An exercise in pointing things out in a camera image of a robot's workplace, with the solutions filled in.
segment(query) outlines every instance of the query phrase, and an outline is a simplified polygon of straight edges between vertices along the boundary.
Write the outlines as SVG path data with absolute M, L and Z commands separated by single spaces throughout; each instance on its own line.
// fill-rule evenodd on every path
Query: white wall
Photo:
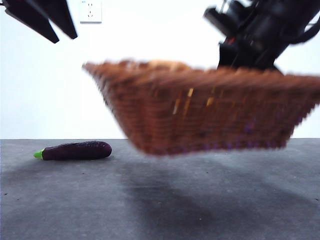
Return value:
M 1 8 L 1 138 L 124 138 L 91 77 L 86 61 L 133 57 L 172 59 L 194 67 L 218 64 L 223 36 L 203 17 L 216 0 L 103 0 L 102 24 L 80 24 L 78 0 L 69 8 L 79 37 L 45 38 Z M 320 35 L 291 47 L 277 61 L 284 72 L 320 74 Z M 320 109 L 294 137 L 320 138 Z

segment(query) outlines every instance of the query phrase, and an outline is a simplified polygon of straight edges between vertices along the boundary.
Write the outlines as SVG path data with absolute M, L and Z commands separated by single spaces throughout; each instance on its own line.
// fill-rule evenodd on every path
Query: purple eggplant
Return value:
M 111 146 L 104 141 L 85 141 L 46 147 L 35 152 L 34 157 L 42 160 L 93 160 L 109 157 L 111 152 Z

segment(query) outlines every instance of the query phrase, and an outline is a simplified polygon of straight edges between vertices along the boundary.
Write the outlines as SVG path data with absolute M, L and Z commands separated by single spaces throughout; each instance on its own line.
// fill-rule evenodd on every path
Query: robotic arm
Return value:
M 304 43 L 320 30 L 320 0 L 228 0 L 226 13 L 208 8 L 204 16 L 226 40 L 220 43 L 219 66 L 276 69 L 274 62 L 291 44 Z M 5 12 L 53 43 L 59 41 L 49 19 L 70 38 L 77 33 L 66 0 L 2 0 Z
M 54 22 L 71 39 L 77 37 L 66 0 L 2 0 L 5 12 L 53 43 L 59 38 L 49 23 Z
M 219 66 L 276 69 L 275 59 L 291 44 L 304 43 L 320 30 L 320 0 L 250 0 L 244 7 L 229 1 L 226 13 L 208 8 L 204 16 L 225 36 Z

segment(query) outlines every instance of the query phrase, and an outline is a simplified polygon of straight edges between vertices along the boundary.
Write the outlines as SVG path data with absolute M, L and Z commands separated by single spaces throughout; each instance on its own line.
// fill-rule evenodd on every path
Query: gray floor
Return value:
M 66 142 L 1 141 L 1 239 L 319 239 L 320 139 L 164 159 L 107 140 L 107 159 L 33 158 Z

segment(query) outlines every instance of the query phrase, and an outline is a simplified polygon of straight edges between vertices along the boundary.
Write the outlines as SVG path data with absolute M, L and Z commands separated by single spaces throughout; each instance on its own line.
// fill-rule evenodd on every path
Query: woven basket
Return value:
M 180 62 L 83 65 L 129 140 L 153 155 L 283 148 L 320 103 L 320 77 Z

